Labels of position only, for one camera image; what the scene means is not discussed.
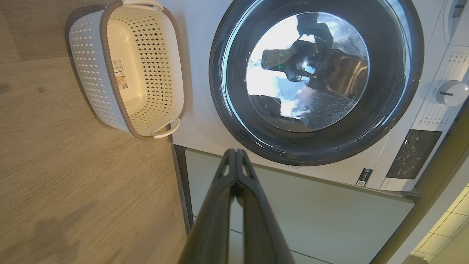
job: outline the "washing machine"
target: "washing machine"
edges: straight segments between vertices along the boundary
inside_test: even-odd
[[[411,191],[469,94],[465,0],[171,0],[187,67],[174,144]]]

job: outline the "plastic basket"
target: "plastic basket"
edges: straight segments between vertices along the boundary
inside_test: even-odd
[[[153,0],[118,0],[72,25],[76,69],[104,123],[141,140],[179,127],[184,89],[177,31],[171,13]]]

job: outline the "basket handle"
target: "basket handle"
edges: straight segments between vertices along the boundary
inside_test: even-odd
[[[163,11],[163,6],[155,0],[122,0],[122,4],[126,5],[144,5],[152,8],[157,8]]]
[[[176,124],[170,130],[168,130],[166,132],[163,132],[163,133],[160,133],[160,134],[155,134],[156,131],[159,131],[160,129],[164,128],[165,126],[167,126],[169,123],[172,123],[172,122],[176,122]],[[153,132],[151,132],[151,135],[156,139],[161,139],[161,138],[167,137],[167,136],[171,135],[172,133],[174,133],[178,129],[180,123],[181,123],[181,120],[179,118],[169,120],[168,122],[164,123],[159,128],[153,130]]]

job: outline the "white dial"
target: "white dial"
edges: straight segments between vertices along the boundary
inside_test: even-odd
[[[457,106],[469,96],[469,85],[460,81],[449,81],[443,84],[437,93],[437,102],[447,106]]]

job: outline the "door glass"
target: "door glass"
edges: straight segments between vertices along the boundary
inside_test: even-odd
[[[246,86],[257,113],[291,132],[326,128],[347,115],[369,75],[365,42],[347,21],[308,12],[270,28],[251,52]]]

